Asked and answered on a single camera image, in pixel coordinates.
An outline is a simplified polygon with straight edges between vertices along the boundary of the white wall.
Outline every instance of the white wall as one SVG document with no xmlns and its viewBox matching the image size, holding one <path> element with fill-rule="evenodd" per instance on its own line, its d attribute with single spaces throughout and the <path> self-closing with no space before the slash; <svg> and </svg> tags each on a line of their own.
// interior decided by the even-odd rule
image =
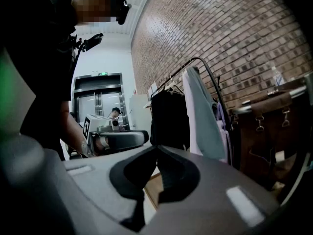
<svg viewBox="0 0 313 235">
<path fill-rule="evenodd" d="M 94 34 L 77 36 L 77 39 L 81 37 L 82 40 L 85 40 L 93 35 Z M 92 71 L 122 73 L 126 110 L 128 113 L 129 124 L 131 126 L 132 120 L 129 115 L 129 102 L 131 96 L 134 94 L 134 90 L 136 90 L 136 85 L 129 35 L 104 34 L 101 44 L 87 52 L 81 52 L 74 72 L 74 77 L 91 75 Z M 69 108 L 70 110 L 72 109 L 71 102 L 69 103 Z"/>
</svg>

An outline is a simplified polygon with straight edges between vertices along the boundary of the cap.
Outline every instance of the cap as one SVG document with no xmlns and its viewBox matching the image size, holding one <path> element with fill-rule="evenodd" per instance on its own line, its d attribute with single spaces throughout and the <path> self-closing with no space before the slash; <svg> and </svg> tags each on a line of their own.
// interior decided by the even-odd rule
<svg viewBox="0 0 313 235">
<path fill-rule="evenodd" d="M 123 114 L 123 112 L 117 107 L 113 108 L 112 111 L 117 111 L 119 114 Z"/>
</svg>

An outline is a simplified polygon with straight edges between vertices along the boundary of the brick wall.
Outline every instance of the brick wall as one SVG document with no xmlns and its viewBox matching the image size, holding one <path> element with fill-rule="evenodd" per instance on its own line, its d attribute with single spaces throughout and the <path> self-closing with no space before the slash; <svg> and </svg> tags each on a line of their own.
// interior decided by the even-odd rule
<svg viewBox="0 0 313 235">
<path fill-rule="evenodd" d="M 148 0 L 132 41 L 139 94 L 160 85 L 193 56 L 203 57 L 220 85 L 226 106 L 274 86 L 272 66 L 285 80 L 312 70 L 309 45 L 282 0 Z M 201 78 L 213 96 L 205 67 Z M 181 73 L 174 79 L 182 86 Z"/>
</svg>

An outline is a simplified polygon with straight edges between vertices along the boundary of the white ceiling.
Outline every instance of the white ceiling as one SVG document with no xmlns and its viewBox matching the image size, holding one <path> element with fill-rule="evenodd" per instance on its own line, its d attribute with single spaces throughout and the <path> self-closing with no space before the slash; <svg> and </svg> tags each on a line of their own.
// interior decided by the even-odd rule
<svg viewBox="0 0 313 235">
<path fill-rule="evenodd" d="M 136 28 L 138 19 L 142 12 L 142 9 L 147 0 L 127 0 L 127 3 L 132 5 L 129 10 L 126 21 L 123 25 L 119 25 L 117 22 L 112 23 L 99 23 L 94 26 L 84 25 L 76 26 L 74 34 L 86 35 L 86 34 L 98 34 L 98 33 L 117 33 L 128 35 L 130 39 L 133 38 L 134 30 Z"/>
</svg>

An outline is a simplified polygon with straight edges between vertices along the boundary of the brown leather bag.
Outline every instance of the brown leather bag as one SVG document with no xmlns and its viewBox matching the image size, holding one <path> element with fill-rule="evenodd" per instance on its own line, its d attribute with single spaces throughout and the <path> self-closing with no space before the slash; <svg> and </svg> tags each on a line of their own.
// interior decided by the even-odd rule
<svg viewBox="0 0 313 235">
<path fill-rule="evenodd" d="M 251 109 L 251 113 L 238 116 L 240 171 L 270 190 L 276 181 L 288 181 L 301 135 L 309 131 L 308 102 L 280 91 L 254 100 Z M 283 152 L 283 161 L 276 161 L 278 152 Z"/>
</svg>

